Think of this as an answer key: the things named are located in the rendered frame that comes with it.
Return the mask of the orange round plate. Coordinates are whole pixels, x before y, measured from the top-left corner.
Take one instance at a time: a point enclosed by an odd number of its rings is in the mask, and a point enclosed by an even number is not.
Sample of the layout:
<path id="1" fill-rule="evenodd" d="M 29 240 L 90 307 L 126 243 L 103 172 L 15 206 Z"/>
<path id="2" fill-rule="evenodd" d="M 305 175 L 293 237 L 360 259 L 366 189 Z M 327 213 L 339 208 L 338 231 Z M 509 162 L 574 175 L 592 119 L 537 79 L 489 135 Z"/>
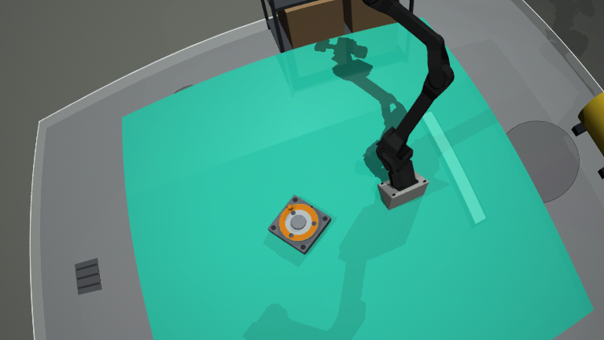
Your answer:
<path id="1" fill-rule="evenodd" d="M 296 213 L 291 215 L 292 211 Z M 306 225 L 301 230 L 295 230 L 291 226 L 291 219 L 295 215 L 301 215 L 306 219 Z M 315 226 L 312 225 L 314 221 L 316 222 Z M 315 233 L 318 223 L 318 215 L 313 208 L 304 204 L 295 204 L 287 205 L 287 208 L 284 209 L 279 220 L 279 227 L 285 237 L 295 242 L 301 242 L 309 239 Z M 292 238 L 289 237 L 291 234 L 293 234 Z"/>

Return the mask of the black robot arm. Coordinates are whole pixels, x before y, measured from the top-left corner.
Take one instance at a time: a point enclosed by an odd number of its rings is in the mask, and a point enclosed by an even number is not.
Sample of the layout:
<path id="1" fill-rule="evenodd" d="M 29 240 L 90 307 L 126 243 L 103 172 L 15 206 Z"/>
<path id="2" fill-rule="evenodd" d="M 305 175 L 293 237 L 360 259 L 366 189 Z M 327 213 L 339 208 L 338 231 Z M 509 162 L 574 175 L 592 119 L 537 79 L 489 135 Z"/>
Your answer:
<path id="1" fill-rule="evenodd" d="M 398 0 L 362 0 L 367 6 L 391 16 L 426 45 L 428 75 L 422 92 L 405 115 L 398 128 L 390 127 L 376 144 L 377 157 L 389 171 L 390 186 L 402 191 L 418 183 L 411 157 L 413 149 L 407 144 L 414 130 L 434 100 L 454 82 L 454 72 L 444 45 L 444 38 L 418 19 Z"/>

